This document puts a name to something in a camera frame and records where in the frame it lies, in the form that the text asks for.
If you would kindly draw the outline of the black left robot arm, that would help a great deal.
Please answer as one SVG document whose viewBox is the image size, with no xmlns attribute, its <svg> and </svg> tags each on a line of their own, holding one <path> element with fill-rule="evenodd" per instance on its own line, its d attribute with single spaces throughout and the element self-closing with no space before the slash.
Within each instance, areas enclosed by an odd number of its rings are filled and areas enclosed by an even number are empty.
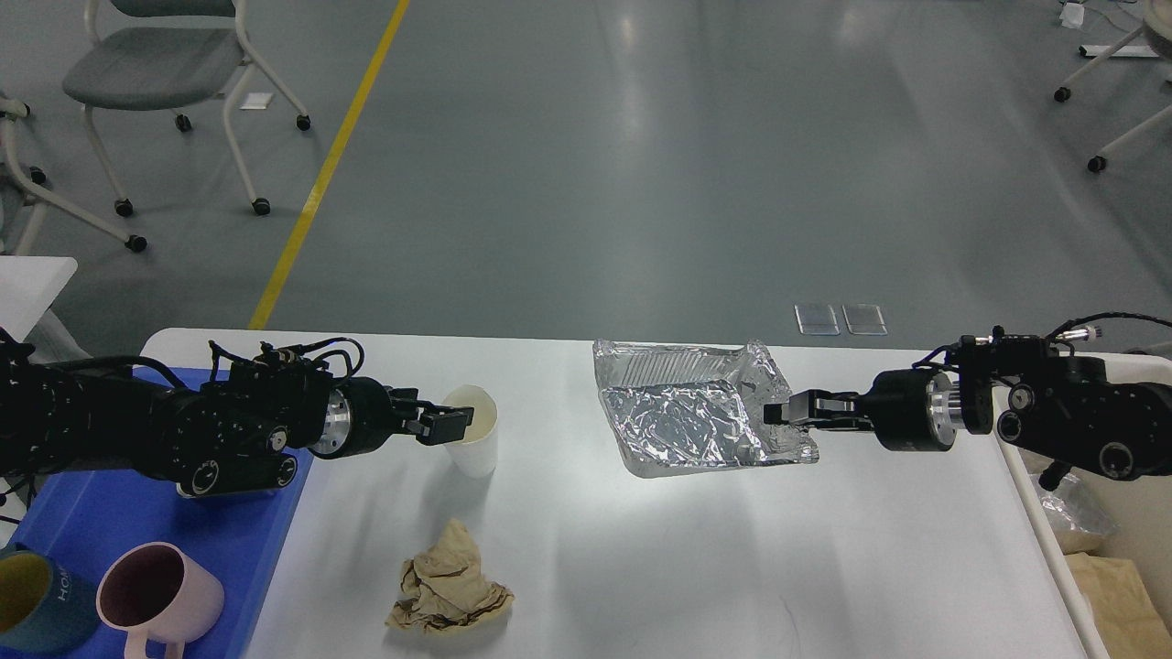
<svg viewBox="0 0 1172 659">
<path fill-rule="evenodd" d="M 277 491 L 297 478 L 299 450 L 348 458 L 397 435 L 448 444 L 473 421 L 473 407 L 361 376 L 364 347 L 348 337 L 261 342 L 251 358 L 209 349 L 207 380 L 191 387 L 146 356 L 34 364 L 34 345 L 4 333 L 4 476 L 131 469 L 189 498 Z"/>
</svg>

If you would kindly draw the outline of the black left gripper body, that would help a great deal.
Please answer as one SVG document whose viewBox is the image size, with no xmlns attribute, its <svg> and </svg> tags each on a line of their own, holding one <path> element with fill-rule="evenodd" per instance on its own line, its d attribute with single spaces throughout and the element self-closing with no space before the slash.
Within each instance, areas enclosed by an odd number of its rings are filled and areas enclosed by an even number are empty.
<svg viewBox="0 0 1172 659">
<path fill-rule="evenodd" d="M 372 378 L 354 378 L 328 394 L 323 429 L 307 450 L 316 458 L 348 458 L 377 450 L 402 430 L 389 389 Z"/>
</svg>

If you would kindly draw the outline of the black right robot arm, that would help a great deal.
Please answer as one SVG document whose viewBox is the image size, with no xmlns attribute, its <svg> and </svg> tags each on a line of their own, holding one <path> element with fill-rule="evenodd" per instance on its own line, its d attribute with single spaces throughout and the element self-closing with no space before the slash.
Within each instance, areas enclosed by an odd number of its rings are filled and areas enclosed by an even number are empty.
<svg viewBox="0 0 1172 659">
<path fill-rule="evenodd" d="M 775 427 L 871 432 L 891 451 L 943 453 L 956 434 L 993 435 L 1044 458 L 1054 491 L 1071 469 L 1116 482 L 1171 471 L 1167 383 L 1113 383 L 1104 359 L 1081 356 L 1101 314 L 1044 335 L 962 335 L 907 371 L 884 371 L 868 390 L 803 390 L 765 406 Z"/>
</svg>

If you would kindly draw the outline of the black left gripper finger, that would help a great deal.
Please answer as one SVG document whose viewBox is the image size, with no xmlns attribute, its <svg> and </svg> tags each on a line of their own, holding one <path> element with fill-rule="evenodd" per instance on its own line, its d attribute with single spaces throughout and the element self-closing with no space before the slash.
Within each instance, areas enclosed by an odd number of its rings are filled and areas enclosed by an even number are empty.
<svg viewBox="0 0 1172 659">
<path fill-rule="evenodd" d="M 463 441 L 473 421 L 473 407 L 420 407 L 403 421 L 403 434 L 434 447 Z"/>
<path fill-rule="evenodd" d="M 386 385 L 384 393 L 394 416 L 421 416 L 421 414 L 442 412 L 442 407 L 438 405 L 420 399 L 417 388 L 395 388 Z"/>
</svg>

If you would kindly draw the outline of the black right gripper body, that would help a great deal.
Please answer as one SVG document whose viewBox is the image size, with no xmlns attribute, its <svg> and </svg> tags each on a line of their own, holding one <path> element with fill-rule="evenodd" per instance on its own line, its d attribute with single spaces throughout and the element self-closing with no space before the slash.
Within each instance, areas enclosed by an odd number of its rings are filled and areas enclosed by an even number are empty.
<svg viewBox="0 0 1172 659">
<path fill-rule="evenodd" d="M 863 394 L 863 413 L 891 451 L 946 453 L 962 424 L 959 393 L 935 371 L 887 371 Z"/>
</svg>

